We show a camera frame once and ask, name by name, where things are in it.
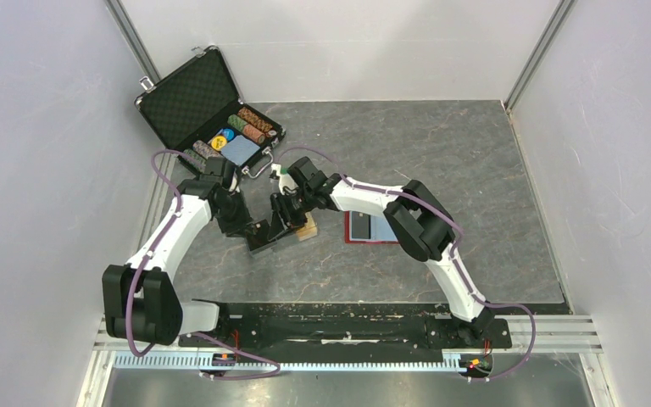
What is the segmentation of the clear plastic card box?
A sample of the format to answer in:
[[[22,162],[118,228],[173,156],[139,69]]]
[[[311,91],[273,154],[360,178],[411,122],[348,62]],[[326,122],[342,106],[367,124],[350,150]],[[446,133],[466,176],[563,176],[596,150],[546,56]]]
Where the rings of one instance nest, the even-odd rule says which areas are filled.
[[[305,214],[305,222],[301,226],[287,224],[280,215],[274,212],[271,220],[260,220],[248,226],[245,240],[248,252],[252,256],[266,252],[277,244],[294,245],[315,237],[318,227],[310,213]]]

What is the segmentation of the red leather card holder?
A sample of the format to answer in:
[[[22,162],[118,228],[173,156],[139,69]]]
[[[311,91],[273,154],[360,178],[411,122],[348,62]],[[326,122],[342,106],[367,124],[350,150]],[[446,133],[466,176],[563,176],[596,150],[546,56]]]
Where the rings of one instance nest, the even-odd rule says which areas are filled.
[[[350,213],[345,213],[344,220],[344,241],[348,244],[396,244],[398,242],[394,232],[388,225],[387,220],[382,217],[370,215],[371,220],[371,239],[367,241],[353,241],[350,239]]]

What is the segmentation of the black credit card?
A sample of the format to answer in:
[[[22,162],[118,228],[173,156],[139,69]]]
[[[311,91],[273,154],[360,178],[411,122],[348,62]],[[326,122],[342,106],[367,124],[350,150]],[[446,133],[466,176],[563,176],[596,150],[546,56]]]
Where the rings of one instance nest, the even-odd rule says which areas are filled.
[[[367,241],[371,239],[370,216],[360,212],[350,213],[350,239],[353,241]]]

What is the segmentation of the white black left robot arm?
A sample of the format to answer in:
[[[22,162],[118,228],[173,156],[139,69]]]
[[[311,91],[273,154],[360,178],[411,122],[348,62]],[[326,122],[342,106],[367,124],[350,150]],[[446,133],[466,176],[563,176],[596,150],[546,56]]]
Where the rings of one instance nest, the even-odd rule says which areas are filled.
[[[106,331],[126,340],[137,357],[155,345],[200,332],[212,345],[226,343],[231,321],[217,303],[181,300],[175,273],[197,234],[212,220],[225,235],[241,236],[252,219],[239,190],[239,171],[229,160],[209,158],[194,179],[170,184],[175,197],[153,235],[123,265],[102,276]]]

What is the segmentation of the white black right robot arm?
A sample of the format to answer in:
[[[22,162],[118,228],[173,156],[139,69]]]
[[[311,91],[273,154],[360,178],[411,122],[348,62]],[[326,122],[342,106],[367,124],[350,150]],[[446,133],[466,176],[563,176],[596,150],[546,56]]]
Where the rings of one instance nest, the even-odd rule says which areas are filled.
[[[494,314],[459,256],[453,218],[422,182],[387,187],[338,173],[327,176],[308,157],[288,168],[272,164],[270,177],[278,190],[270,196],[269,240],[304,227],[314,209],[382,218],[401,249],[436,278],[448,300],[458,340],[476,346],[489,336]]]

